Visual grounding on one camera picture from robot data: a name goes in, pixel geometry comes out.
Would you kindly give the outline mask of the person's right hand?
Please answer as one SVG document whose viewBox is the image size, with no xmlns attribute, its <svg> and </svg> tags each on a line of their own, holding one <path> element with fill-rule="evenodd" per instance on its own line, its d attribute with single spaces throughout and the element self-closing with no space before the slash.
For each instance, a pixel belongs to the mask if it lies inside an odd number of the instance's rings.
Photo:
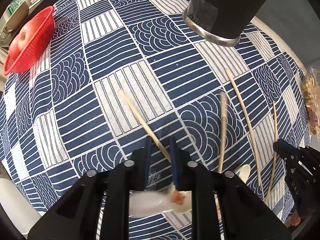
<svg viewBox="0 0 320 240">
<path fill-rule="evenodd" d="M 287 227 L 298 226 L 300 221 L 301 221 L 301 218 L 297 210 L 295 210 L 294 213 L 287 220 L 286 224 L 287 224 Z"/>
</svg>

